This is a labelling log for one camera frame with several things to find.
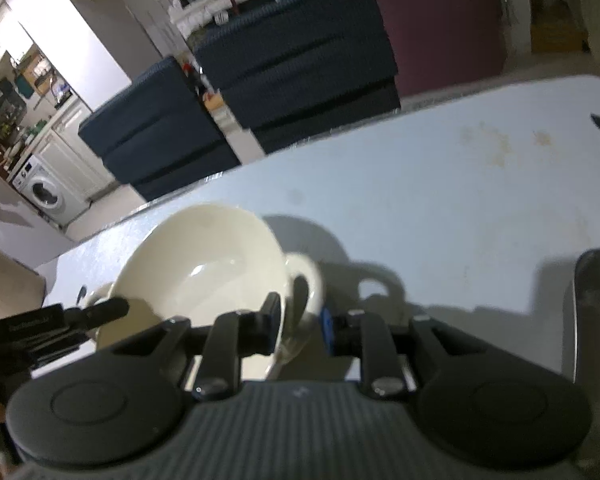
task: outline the white table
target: white table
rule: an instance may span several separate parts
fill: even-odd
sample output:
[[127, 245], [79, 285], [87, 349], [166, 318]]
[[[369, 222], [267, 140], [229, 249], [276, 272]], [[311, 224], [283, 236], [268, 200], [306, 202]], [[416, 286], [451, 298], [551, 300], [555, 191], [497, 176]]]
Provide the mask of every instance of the white table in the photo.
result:
[[[166, 200], [40, 271], [47, 303], [109, 282], [172, 213], [252, 210], [318, 260], [338, 307], [407, 303], [556, 371], [574, 263], [600, 246], [600, 78], [520, 84], [279, 152]], [[81, 353], [91, 351], [85, 346]]]

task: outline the black device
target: black device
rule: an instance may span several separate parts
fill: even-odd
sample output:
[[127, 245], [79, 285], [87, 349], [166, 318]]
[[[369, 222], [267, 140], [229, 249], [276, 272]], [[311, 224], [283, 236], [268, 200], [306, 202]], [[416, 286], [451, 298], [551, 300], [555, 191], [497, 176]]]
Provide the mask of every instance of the black device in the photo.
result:
[[[31, 372], [78, 348], [89, 339], [88, 331], [126, 315], [128, 303], [122, 298], [84, 309], [61, 304], [0, 319], [0, 402], [30, 380]], [[0, 452], [13, 463], [19, 458], [3, 424], [0, 424]]]
[[360, 358], [358, 382], [241, 381], [241, 359], [274, 351], [272, 293], [259, 312], [166, 320], [26, 383], [7, 408], [14, 478], [580, 477], [566, 459], [591, 415], [567, 379], [428, 316], [325, 311], [322, 325], [333, 356]]

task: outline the shelf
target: shelf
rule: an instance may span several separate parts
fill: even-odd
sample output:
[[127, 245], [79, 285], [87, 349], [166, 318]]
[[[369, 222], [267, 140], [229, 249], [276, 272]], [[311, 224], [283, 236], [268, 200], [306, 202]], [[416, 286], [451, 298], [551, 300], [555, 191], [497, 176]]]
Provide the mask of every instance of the shelf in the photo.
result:
[[171, 20], [171, 23], [173, 23], [173, 25], [175, 25], [183, 18], [186, 18], [187, 16], [189, 16], [192, 12], [197, 12], [198, 10], [204, 9], [205, 6], [207, 6], [212, 1], [215, 1], [215, 0], [196, 0], [195, 2], [193, 2], [192, 4], [189, 4], [182, 10], [174, 9], [170, 12], [169, 19]]
[[[246, 1], [235, 0], [237, 4]], [[171, 16], [171, 23], [178, 27], [183, 38], [186, 39], [193, 31], [211, 22], [215, 14], [223, 10], [228, 10], [231, 7], [231, 0], [205, 0], [204, 4], [199, 5], [197, 5], [197, 2], [194, 2], [182, 9], [177, 15]]]

